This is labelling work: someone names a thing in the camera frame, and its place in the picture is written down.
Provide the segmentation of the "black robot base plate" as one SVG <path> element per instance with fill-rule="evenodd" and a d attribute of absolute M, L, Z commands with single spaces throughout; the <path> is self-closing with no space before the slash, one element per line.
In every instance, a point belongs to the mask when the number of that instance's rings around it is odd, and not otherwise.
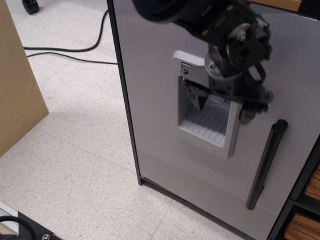
<path fill-rule="evenodd" d="M 35 233 L 37 240 L 62 240 L 60 236 L 45 228 L 41 224 L 27 217 L 21 212 L 18 212 L 17 215 L 20 219 L 28 223 L 28 225 L 32 228 Z M 18 236 L 23 237 L 24 240 L 32 240 L 32 236 L 30 232 L 23 226 L 21 223 L 18 224 Z"/>

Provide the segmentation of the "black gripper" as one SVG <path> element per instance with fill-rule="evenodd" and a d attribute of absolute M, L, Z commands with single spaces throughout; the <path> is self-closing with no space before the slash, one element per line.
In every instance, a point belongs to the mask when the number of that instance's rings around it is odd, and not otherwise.
<path fill-rule="evenodd" d="M 263 67 L 256 66 L 261 76 L 254 79 L 248 70 L 224 77 L 213 64 L 192 66 L 181 63 L 180 75 L 182 85 L 187 89 L 193 106 L 201 111 L 210 95 L 242 104 L 239 123 L 242 125 L 252 121 L 257 113 L 266 112 L 274 95 L 263 86 L 266 76 Z"/>

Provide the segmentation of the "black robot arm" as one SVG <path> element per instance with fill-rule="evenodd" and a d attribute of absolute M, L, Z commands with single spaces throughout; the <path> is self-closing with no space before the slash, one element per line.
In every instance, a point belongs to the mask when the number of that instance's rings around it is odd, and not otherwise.
<path fill-rule="evenodd" d="M 189 99 L 202 110 L 216 95 L 242 105 L 239 120 L 247 124 L 268 110 L 273 94 L 263 83 L 261 64 L 270 58 L 269 24 L 248 0 L 136 0 L 141 17 L 174 23 L 208 44 L 202 67 L 181 68 Z"/>

